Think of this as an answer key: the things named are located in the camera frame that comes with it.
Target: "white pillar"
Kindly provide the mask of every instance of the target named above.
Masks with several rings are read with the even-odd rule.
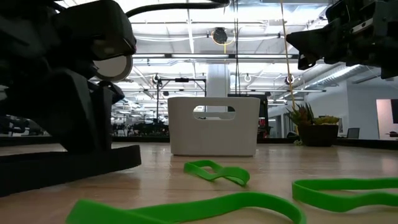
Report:
[[[227,97],[229,93],[228,64],[209,64],[207,71],[207,97]],[[207,106],[207,112],[226,112],[227,107]]]

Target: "office chair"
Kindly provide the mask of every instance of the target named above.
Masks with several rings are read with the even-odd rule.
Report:
[[[347,138],[359,139],[359,128],[348,128]]]

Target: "resistance band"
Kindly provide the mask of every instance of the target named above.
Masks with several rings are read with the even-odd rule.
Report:
[[[214,174],[207,172],[202,167],[210,167],[213,169]],[[250,179],[250,174],[247,170],[240,167],[222,167],[211,160],[187,162],[184,165],[184,172],[197,175],[209,181],[224,177],[240,186],[245,186]]]
[[[196,202],[156,205],[132,210],[80,200],[67,217],[67,224],[181,223],[211,218],[245,207],[266,208],[285,215],[294,224],[306,224],[305,214],[293,203],[274,195],[257,192],[241,192]]]
[[[292,184],[293,198],[331,212],[347,212],[366,205],[398,207],[398,194],[367,192],[353,196],[332,195],[319,190],[374,190],[398,188],[398,178],[308,179]]]

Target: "succulent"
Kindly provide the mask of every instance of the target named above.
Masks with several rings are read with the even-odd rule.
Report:
[[[304,145],[303,141],[301,141],[301,140],[296,140],[296,141],[293,142],[293,144],[295,146],[303,146]]]
[[[311,106],[308,103],[305,105],[296,105],[298,109],[292,108],[292,111],[287,110],[289,112],[287,116],[292,120],[292,122],[297,126],[313,124],[314,117]]]
[[[321,124],[336,124],[339,121],[339,118],[336,118],[334,116],[323,116],[320,118],[315,118],[314,123],[316,125],[321,125]]]

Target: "desk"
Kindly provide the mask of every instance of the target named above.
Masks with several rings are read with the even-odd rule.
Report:
[[[114,147],[126,145],[131,144],[116,143]],[[398,151],[259,144],[254,157],[214,159],[223,166],[240,166],[250,172],[251,180],[247,188],[243,189],[228,180],[218,179],[212,183],[184,174],[185,162],[201,158],[173,157],[169,144],[140,145],[142,165],[139,167],[0,198],[2,223],[64,223],[70,209],[80,198],[89,198],[115,207],[137,208],[255,190],[293,201],[291,182],[295,179],[398,176]],[[2,147],[0,155],[61,150],[58,144]],[[349,213],[331,213],[294,203],[307,214],[308,224],[396,224],[398,220],[398,208],[392,207],[364,207]],[[292,224],[282,215],[255,208],[245,208],[192,223]]]

